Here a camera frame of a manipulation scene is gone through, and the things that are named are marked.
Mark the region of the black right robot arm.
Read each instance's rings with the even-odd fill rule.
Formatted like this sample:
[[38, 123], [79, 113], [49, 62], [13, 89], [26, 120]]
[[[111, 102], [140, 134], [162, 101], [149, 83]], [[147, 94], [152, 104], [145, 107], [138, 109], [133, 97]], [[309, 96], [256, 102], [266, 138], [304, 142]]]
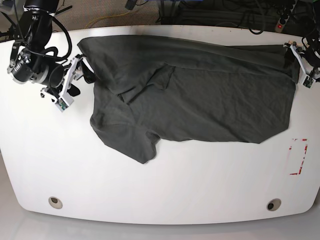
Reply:
[[[72, 53], [72, 40], [67, 29], [55, 17], [59, 2], [57, 0], [27, 0], [21, 17], [17, 17], [14, 30], [10, 62], [7, 72], [19, 84], [32, 82], [44, 85], [41, 97], [49, 95], [58, 99], [63, 92], [72, 97], [81, 92], [67, 79], [72, 65], [67, 64]], [[53, 24], [65, 34], [67, 52], [59, 56], [57, 47], [47, 47], [52, 36]]]

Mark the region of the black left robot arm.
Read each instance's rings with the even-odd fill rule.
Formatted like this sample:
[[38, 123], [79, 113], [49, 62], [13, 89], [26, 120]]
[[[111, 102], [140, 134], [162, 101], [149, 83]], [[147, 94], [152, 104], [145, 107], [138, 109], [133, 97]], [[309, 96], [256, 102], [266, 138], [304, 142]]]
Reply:
[[302, 70], [299, 83], [311, 88], [320, 82], [320, 28], [313, 30], [301, 39], [301, 44], [289, 41], [283, 45], [299, 63]]

